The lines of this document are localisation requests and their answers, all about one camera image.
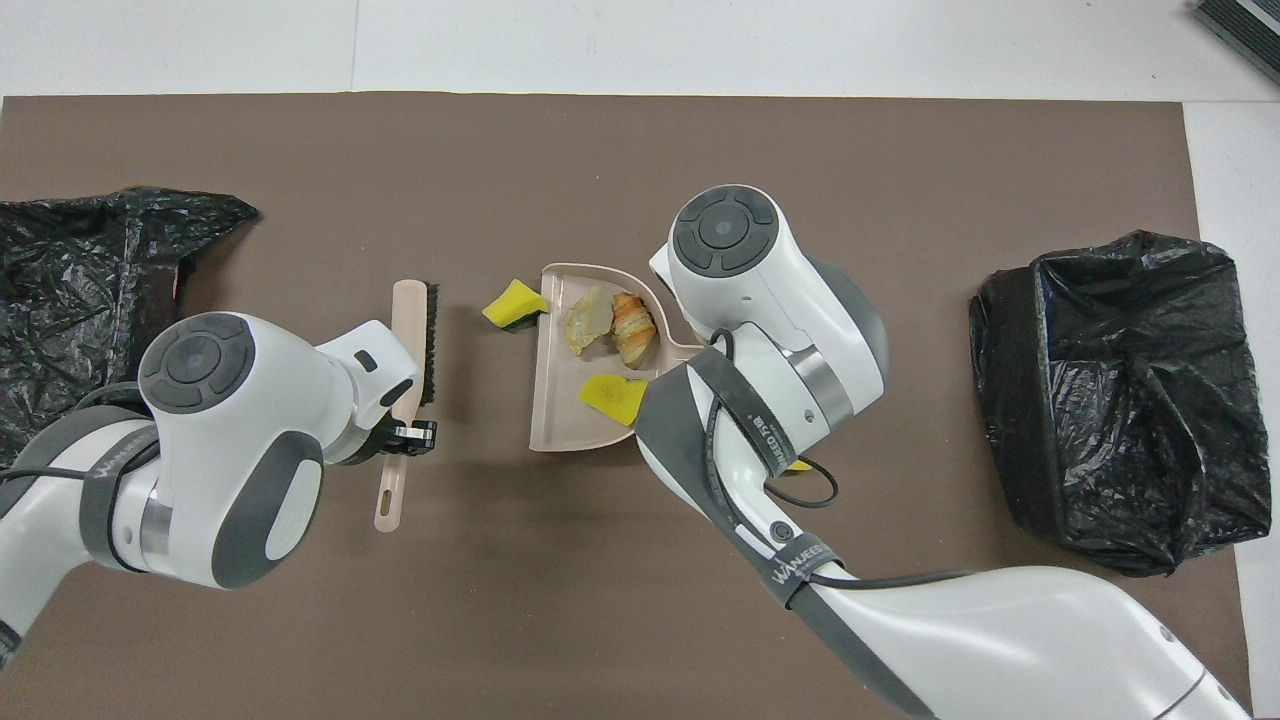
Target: crumpled plastic wrapper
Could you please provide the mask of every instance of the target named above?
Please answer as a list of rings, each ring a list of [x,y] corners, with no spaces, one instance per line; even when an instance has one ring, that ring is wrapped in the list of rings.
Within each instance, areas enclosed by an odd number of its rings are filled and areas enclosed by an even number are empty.
[[[192,255],[255,217],[229,195],[148,187],[0,202],[0,466],[88,392],[136,379],[179,319]]]
[[[1014,519],[1126,575],[1271,528],[1235,264],[1149,232],[996,273],[970,304],[978,400]]]

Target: gray circular button pad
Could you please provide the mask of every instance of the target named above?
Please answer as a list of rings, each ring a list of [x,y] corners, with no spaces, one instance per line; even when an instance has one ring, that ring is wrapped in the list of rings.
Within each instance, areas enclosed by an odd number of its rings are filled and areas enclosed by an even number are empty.
[[[731,278],[754,268],[778,238],[773,202],[741,184],[713,187],[685,205],[673,229],[676,256],[694,273]]]
[[[227,400],[253,366],[244,320],[206,313],[173,325],[142,354],[138,386],[156,410],[188,415]]]

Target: black velcro strap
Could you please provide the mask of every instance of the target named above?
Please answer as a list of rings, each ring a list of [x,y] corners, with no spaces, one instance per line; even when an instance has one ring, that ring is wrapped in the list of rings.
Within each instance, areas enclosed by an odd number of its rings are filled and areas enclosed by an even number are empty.
[[[111,516],[115,514],[115,497],[120,489],[120,480],[124,478],[124,466],[134,457],[145,452],[156,443],[155,425],[138,428],[120,438],[111,450],[84,473],[84,487],[81,489],[81,541],[84,550],[100,565],[132,570],[111,542]]]
[[[769,470],[771,478],[777,478],[796,461],[796,450],[782,430],[782,424],[728,357],[716,348],[708,348],[695,355],[689,365],[719,397],[760,462]]]
[[[0,671],[9,666],[13,656],[18,653],[22,637],[9,626],[9,623],[0,620]]]
[[[760,575],[764,587],[769,589],[773,598],[787,607],[791,596],[800,589],[800,585],[809,582],[814,570],[827,562],[840,562],[827,543],[822,542],[813,533],[800,533],[787,544],[782,546],[771,559],[772,568],[765,569]]]

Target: yellow sponge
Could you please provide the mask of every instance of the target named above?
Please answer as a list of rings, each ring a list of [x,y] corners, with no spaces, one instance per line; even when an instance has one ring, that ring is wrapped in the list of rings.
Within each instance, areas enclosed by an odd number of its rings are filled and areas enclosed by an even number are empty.
[[[490,323],[503,329],[516,325],[538,313],[549,311],[550,307],[547,306],[543,296],[520,281],[511,281],[507,290],[483,310],[484,316],[489,318]]]
[[[649,380],[628,380],[622,375],[591,375],[577,398],[604,413],[613,420],[630,425],[640,413],[640,400],[644,397]]]

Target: food item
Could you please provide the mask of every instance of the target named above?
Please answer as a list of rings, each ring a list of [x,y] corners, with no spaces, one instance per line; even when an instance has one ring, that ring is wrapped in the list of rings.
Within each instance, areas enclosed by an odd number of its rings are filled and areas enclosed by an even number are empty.
[[[604,413],[620,424],[630,425],[640,413],[640,401],[649,380],[627,379],[622,375],[591,375],[582,384],[577,398]]]
[[[613,327],[613,310],[609,293],[595,284],[570,307],[564,316],[564,340],[573,355],[581,355],[595,338],[607,334]]]
[[[640,369],[644,351],[658,337],[653,315],[645,309],[639,295],[620,292],[613,296],[613,346],[622,355],[622,363],[632,370]]]
[[[502,329],[509,329],[532,315],[549,311],[550,307],[543,296],[520,281],[511,281],[507,290],[481,310],[490,323]]]

